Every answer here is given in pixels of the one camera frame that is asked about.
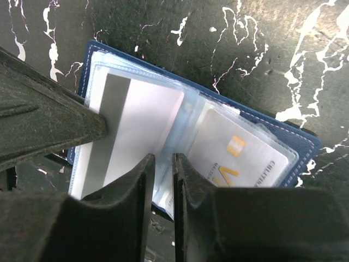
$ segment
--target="black table surface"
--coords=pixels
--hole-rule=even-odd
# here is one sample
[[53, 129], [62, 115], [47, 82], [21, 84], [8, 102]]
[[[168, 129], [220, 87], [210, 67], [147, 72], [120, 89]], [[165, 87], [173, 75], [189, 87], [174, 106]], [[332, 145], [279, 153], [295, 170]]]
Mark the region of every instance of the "black table surface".
[[[96, 39], [316, 133], [297, 186], [349, 211], [348, 0], [8, 0], [0, 18], [0, 46], [74, 92]], [[66, 191], [69, 170], [43, 162], [18, 167], [22, 189]]]

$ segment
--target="wallet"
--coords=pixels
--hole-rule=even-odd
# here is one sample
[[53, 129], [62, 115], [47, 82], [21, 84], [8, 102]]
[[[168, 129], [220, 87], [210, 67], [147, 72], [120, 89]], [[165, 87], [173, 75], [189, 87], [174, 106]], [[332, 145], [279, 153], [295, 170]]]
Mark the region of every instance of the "wallet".
[[107, 136], [69, 152], [69, 194], [78, 199], [152, 153], [153, 203], [173, 218], [174, 153], [218, 187], [290, 187], [321, 148], [312, 134], [96, 41], [79, 95], [105, 118]]

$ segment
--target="card chip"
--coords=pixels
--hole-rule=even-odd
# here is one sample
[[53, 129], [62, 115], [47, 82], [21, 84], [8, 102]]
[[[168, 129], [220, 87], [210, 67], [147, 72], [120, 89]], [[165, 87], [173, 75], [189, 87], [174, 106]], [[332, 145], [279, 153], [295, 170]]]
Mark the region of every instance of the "card chip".
[[234, 135], [227, 146], [227, 151], [233, 156], [239, 157], [240, 152], [244, 148], [245, 144], [246, 142], [244, 140], [239, 138], [237, 135]]

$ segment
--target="black pointed object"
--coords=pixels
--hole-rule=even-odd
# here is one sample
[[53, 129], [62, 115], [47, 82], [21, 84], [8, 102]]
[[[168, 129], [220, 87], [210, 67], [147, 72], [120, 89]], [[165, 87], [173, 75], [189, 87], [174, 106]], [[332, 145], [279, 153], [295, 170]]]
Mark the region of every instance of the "black pointed object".
[[1, 262], [143, 262], [155, 158], [77, 201], [66, 194], [0, 193]]
[[0, 170], [103, 138], [103, 118], [82, 104], [0, 47]]
[[302, 188], [217, 188], [173, 156], [176, 262], [349, 261], [335, 199]]

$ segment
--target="card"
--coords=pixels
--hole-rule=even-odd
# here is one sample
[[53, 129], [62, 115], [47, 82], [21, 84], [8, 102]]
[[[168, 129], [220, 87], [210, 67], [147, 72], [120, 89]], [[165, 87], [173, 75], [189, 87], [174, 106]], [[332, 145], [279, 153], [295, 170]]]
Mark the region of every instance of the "card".
[[271, 187], [289, 164], [286, 156], [255, 132], [214, 109], [207, 111], [188, 159], [220, 187]]

